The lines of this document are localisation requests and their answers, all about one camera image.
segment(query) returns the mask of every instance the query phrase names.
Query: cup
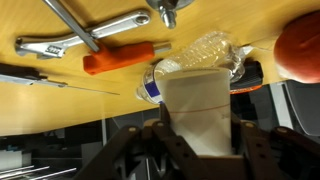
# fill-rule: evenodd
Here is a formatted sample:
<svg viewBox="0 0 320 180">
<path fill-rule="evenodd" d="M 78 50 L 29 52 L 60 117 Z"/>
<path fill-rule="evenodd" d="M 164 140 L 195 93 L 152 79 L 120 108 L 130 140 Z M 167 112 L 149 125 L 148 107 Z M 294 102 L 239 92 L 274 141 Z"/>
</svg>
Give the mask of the cup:
<svg viewBox="0 0 320 180">
<path fill-rule="evenodd" d="M 198 156 L 232 154 L 228 69 L 180 70 L 160 77 L 156 85 L 172 129 Z"/>
</svg>

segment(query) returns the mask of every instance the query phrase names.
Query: orange screwdriver handle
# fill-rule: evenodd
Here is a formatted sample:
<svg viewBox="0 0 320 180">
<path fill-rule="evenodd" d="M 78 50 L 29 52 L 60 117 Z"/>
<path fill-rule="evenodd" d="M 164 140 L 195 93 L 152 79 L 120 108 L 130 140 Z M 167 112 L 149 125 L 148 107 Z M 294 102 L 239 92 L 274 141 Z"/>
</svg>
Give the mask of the orange screwdriver handle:
<svg viewBox="0 0 320 180">
<path fill-rule="evenodd" d="M 84 71 L 91 75 L 148 61 L 154 57 L 154 48 L 151 42 L 112 49 L 99 44 L 99 48 L 98 52 L 90 51 L 91 55 L 83 58 Z"/>
</svg>

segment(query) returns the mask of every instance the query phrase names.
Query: metal shaft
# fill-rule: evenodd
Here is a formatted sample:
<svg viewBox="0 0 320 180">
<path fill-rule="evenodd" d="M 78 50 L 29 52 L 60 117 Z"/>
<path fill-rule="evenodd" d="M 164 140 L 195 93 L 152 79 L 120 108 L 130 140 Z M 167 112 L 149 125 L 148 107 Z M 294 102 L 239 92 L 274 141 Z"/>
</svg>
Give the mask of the metal shaft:
<svg viewBox="0 0 320 180">
<path fill-rule="evenodd" d="M 75 18 L 66 10 L 58 0 L 43 0 L 69 27 L 73 30 L 94 52 L 99 51 L 99 47 L 78 24 Z"/>
</svg>

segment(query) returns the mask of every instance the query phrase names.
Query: screwdriver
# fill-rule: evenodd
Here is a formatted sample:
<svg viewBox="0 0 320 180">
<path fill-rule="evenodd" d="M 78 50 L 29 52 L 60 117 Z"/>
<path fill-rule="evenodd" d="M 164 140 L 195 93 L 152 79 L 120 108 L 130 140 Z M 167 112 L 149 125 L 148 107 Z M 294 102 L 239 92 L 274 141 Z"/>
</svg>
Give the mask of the screwdriver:
<svg viewBox="0 0 320 180">
<path fill-rule="evenodd" d="M 90 75 L 114 70 L 152 59 L 156 52 L 171 49 L 170 43 L 154 46 L 151 42 L 142 42 L 108 49 L 103 44 L 96 44 L 72 15 L 58 0 L 43 0 L 86 44 L 90 56 L 83 58 L 84 71 Z"/>
</svg>

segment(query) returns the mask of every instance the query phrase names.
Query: wooden surface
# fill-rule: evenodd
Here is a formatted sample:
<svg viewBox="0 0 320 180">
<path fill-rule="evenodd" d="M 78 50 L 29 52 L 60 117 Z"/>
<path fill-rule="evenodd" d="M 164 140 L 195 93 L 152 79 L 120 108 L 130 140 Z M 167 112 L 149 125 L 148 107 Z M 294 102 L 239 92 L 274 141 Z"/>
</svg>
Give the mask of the wooden surface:
<svg viewBox="0 0 320 180">
<path fill-rule="evenodd" d="M 320 8 L 319 0 L 196 0 L 178 11 L 177 27 L 169 30 L 144 0 L 64 0 L 63 3 L 72 8 L 84 27 L 132 10 L 149 9 L 150 24 L 102 41 L 110 47 L 141 41 L 170 41 L 173 50 L 155 59 L 180 51 L 214 30 L 231 33 L 240 44 L 263 39 L 272 45 L 272 37 L 278 35 L 287 22 Z M 85 45 L 68 49 L 62 59 L 20 57 L 14 51 L 17 36 L 55 36 L 70 30 L 40 0 L 0 0 L 0 19 L 1 63 L 35 67 L 51 80 L 121 94 L 1 82 L 0 135 L 37 133 L 156 107 L 134 96 L 144 69 L 152 61 L 90 76 L 82 70 L 82 57 L 88 50 Z M 255 50 L 250 55 L 262 63 L 264 83 L 281 80 L 274 67 L 272 51 Z"/>
</svg>

